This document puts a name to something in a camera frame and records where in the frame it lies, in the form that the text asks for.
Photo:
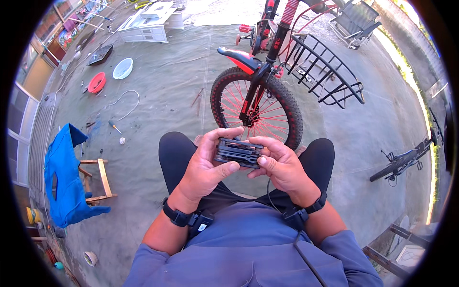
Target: white furniture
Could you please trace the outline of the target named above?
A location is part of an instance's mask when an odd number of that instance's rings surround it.
[[[118,29],[124,42],[168,43],[166,33],[171,29],[184,29],[181,13],[175,13],[172,2],[159,2],[146,6],[129,17]]]

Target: person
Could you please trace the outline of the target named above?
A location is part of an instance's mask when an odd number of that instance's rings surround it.
[[[260,169],[247,177],[270,178],[277,211],[267,195],[247,199],[222,183],[246,168],[213,161],[218,138],[232,139],[242,132],[242,127],[212,130],[198,147],[179,132],[160,139],[167,205],[184,214],[208,210],[215,218],[188,240],[189,227],[177,226],[161,211],[135,254],[124,286],[383,286],[329,202],[308,215],[305,232],[286,224],[279,212],[309,207],[326,192],[335,160],[332,142],[314,140],[297,157],[273,138],[248,139],[264,149],[257,159]],[[298,236],[301,252],[293,244]]]

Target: mesh chair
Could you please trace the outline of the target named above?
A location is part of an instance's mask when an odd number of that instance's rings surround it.
[[[330,26],[348,48],[357,50],[368,43],[373,30],[381,25],[381,22],[375,22],[378,16],[378,12],[367,3],[349,1],[330,20]]]

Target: red bicycle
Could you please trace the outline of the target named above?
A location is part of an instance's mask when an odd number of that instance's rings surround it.
[[[262,19],[254,28],[241,25],[240,31],[250,33],[250,53],[218,48],[218,53],[227,56],[237,67],[222,72],[214,81],[211,107],[219,127],[243,126],[241,140],[249,136],[270,136],[295,150],[301,142],[303,119],[301,110],[292,92],[280,81],[283,68],[287,74],[304,84],[309,93],[314,93],[319,102],[326,105],[337,104],[345,108],[346,99],[355,97],[364,104],[363,85],[351,70],[316,37],[300,34],[305,26],[317,17],[343,7],[342,0],[302,0],[309,8],[301,13],[290,29],[299,0],[289,0],[279,24],[273,22],[280,0],[267,0]],[[318,16],[309,21],[298,32],[294,30],[299,17],[309,10]],[[290,51],[290,43],[282,52],[281,46],[291,30],[291,40],[295,42]],[[283,61],[279,56],[286,53]],[[255,55],[267,53],[262,62]]]

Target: bicycle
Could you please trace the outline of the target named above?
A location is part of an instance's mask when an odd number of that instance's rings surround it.
[[[320,0],[301,0],[309,8],[292,24],[299,0],[289,0],[279,24],[274,23],[280,0],[266,0],[262,19],[254,28],[241,25],[240,31],[251,33],[241,39],[249,39],[251,52],[218,48],[218,53],[227,56],[237,66],[222,72],[214,81],[211,92],[211,108],[217,125],[231,128],[242,125],[249,136],[271,136],[295,150],[301,142],[303,131],[302,113],[292,92],[280,80],[283,69],[302,83],[308,93],[314,93],[318,102],[337,104],[344,109],[346,99],[355,97],[364,104],[363,84],[340,58],[321,41],[301,30],[317,17],[343,7],[344,2],[333,0],[327,6]],[[319,15],[295,32],[294,27],[305,12],[313,10]],[[291,32],[289,45],[280,52],[282,43]],[[290,52],[290,43],[295,44]],[[285,60],[279,56],[285,51]],[[267,53],[263,62],[255,57]]]
[[[381,152],[386,156],[386,158],[389,160],[389,164],[387,167],[385,167],[383,170],[377,172],[376,174],[372,175],[370,177],[370,181],[373,182],[375,180],[380,179],[381,177],[388,175],[392,173],[391,175],[385,177],[385,180],[390,181],[395,181],[397,179],[397,176],[401,175],[407,168],[410,166],[413,166],[416,164],[418,170],[421,170],[423,165],[422,162],[419,160],[421,157],[423,157],[431,148],[431,144],[436,146],[438,144],[438,136],[440,136],[440,139],[443,144],[443,133],[442,130],[440,129],[440,126],[437,122],[437,118],[435,114],[432,112],[430,109],[432,116],[433,116],[433,121],[437,125],[437,130],[433,127],[430,127],[430,132],[431,132],[431,137],[430,138],[425,138],[421,143],[419,143],[414,149],[409,150],[405,153],[399,154],[394,156],[393,152],[390,152],[389,154],[385,154],[383,150],[381,149]]]

